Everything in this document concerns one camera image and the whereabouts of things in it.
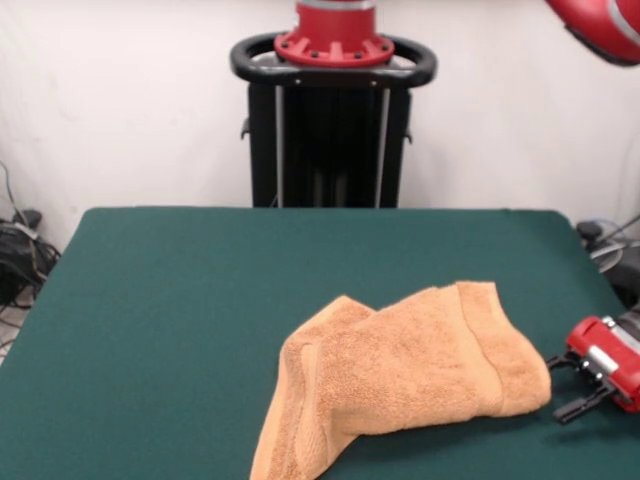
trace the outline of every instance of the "silver metal part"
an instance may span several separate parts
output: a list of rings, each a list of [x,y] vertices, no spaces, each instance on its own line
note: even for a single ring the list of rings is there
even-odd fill
[[[640,355],[640,342],[636,340],[629,332],[619,325],[611,329],[611,332],[618,337],[627,347]]]
[[[284,207],[284,87],[276,87],[276,161],[278,208]]]
[[[343,12],[369,10],[376,6],[376,3],[373,0],[360,0],[355,2],[342,2],[335,0],[298,0],[298,3],[306,7],[317,8],[319,10],[338,10]]]
[[[382,206],[382,181],[384,179],[384,158],[387,152],[387,130],[389,129],[389,106],[391,90],[385,89],[382,94],[382,115],[380,119],[380,145],[378,146],[378,173],[376,176],[376,208]]]
[[[609,14],[620,33],[640,47],[640,32],[624,18],[617,0],[609,0]]]
[[[604,350],[595,345],[587,352],[587,358],[594,365],[593,370],[596,370],[598,374],[606,373],[607,376],[610,376],[620,367]]]
[[[609,328],[613,328],[613,327],[616,326],[615,320],[613,318],[611,318],[611,317],[604,317],[602,319],[602,323],[604,323]]]

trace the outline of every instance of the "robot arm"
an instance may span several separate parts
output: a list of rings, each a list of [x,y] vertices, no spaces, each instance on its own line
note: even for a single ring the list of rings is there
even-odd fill
[[[609,63],[640,65],[640,0],[547,0],[567,29]]]

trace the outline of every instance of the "green table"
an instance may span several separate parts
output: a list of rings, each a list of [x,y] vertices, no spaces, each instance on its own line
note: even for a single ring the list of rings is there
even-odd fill
[[[460,279],[496,281],[545,356],[621,308],[555,213],[91,211],[0,368],[0,478],[247,479],[298,324],[342,293],[379,308]],[[555,378],[537,414],[361,438],[324,478],[635,475],[640,416],[557,426],[581,384]]]

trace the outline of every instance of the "orange towel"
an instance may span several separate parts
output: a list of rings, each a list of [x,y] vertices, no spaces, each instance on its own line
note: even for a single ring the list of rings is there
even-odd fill
[[[432,288],[373,312],[341,297],[296,331],[251,480],[314,480],[359,435],[532,412],[546,365],[494,284]]]

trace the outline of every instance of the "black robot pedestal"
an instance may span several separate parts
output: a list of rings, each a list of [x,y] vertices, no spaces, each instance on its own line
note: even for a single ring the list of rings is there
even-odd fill
[[[231,54],[250,82],[255,207],[397,207],[410,88],[429,83],[436,58],[393,39],[413,62],[332,69],[292,65],[275,55],[276,35],[250,38]]]

